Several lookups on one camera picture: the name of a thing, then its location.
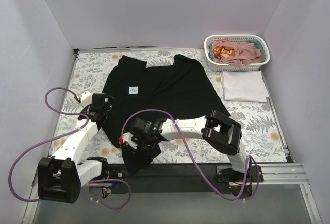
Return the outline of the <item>black t-shirt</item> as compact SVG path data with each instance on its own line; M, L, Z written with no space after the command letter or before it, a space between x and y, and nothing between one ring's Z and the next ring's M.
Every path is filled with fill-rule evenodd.
M115 147L122 132L130 130L136 118L153 122L167 118L193 119L217 110L230 113L220 100L202 65L181 54L169 66L147 67L147 62L123 56L109 73L102 90L111 95L112 113L103 130Z

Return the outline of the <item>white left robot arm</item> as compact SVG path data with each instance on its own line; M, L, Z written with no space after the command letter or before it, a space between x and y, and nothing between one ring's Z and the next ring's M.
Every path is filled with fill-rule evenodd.
M82 164L80 157L111 115L114 98L105 93L86 91L82 94L77 132L69 135L62 146L38 164L38 197L41 200L75 203L80 189L91 180L99 183L109 179L106 158L89 157Z

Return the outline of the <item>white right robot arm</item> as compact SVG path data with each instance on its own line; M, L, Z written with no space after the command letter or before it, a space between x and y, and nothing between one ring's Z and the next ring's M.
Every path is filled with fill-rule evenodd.
M241 125L216 110L193 119L159 118L152 122L137 118L122 138L134 152L152 160L161 153L159 143L179 139L180 134L186 139L203 139L216 151L227 155L231 164L229 172L238 181L251 177L250 161L241 144Z

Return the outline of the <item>floral patterned table mat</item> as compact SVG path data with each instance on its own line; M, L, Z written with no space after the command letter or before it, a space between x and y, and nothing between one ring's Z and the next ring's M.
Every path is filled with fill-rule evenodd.
M172 65L174 56L182 54L188 58L196 59L204 68L206 75L212 83L217 95L223 101L223 89L220 72L212 71L208 67L205 53L202 49L195 50L130 50L111 52L79 53L75 60L75 67L69 82L69 89L77 94L84 91L91 93L100 92L111 70L118 64L122 56L128 56L147 62L146 67ZM287 162L284 151L284 142L279 133L278 124L273 113L273 107L267 98L266 103L257 102L223 102L231 118L242 126L242 143L247 154L257 163ZM76 113L82 109L71 93L67 93L62 105L63 112ZM61 115L54 136L68 133L75 128L76 116ZM52 142L49 155L53 154L64 144L66 137ZM228 157L218 153L209 144L202 140L187 139L187 144L198 163L226 163ZM180 139L160 144L162 153L153 163L192 163L184 143ZM80 161L87 157L101 156L107 158L110 163L123 163L120 149L115 148L101 130L88 144Z

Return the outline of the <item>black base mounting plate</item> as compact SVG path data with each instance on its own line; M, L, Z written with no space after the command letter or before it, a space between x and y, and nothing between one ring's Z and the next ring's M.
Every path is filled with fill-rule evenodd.
M236 172L229 163L151 164L130 175L123 164L109 164L106 179L126 181L133 193L189 193L211 192L212 188L201 176L205 175L218 191L238 195L243 185L243 196L252 194L252 184L263 182L260 166L249 165L248 172Z

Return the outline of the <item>folded white t-shirt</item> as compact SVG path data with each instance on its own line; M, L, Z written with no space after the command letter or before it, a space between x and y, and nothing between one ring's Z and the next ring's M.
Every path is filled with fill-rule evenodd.
M266 103L269 97L261 71L221 72L224 100Z

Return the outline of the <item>white plastic laundry basket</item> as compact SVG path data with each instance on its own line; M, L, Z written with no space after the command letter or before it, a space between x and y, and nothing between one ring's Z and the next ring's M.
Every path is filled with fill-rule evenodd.
M204 40L208 66L214 71L256 71L270 60L257 35L211 35Z

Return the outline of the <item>pink t-shirt with print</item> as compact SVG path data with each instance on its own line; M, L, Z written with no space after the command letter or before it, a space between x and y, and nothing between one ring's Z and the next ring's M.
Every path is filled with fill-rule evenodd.
M213 62L241 68L244 65L261 63L261 53L254 43L234 43L229 39L217 39L210 48Z

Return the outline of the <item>blue garment in basket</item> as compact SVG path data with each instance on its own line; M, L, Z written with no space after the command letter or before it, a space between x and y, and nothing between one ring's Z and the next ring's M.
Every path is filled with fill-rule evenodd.
M254 47L256 49L260 50L260 53L261 53L260 58L261 58L261 62L263 63L265 61L265 54L264 54L264 49L263 49L262 43L258 39L247 39L246 42L254 43Z

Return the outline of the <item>aluminium frame rail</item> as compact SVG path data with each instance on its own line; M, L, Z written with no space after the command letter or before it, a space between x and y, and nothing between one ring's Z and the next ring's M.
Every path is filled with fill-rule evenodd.
M214 192L133 193L123 185L106 202L84 187L74 204L41 201L27 206L23 223L320 223L309 180L301 164L262 164L264 181L248 202L227 201Z

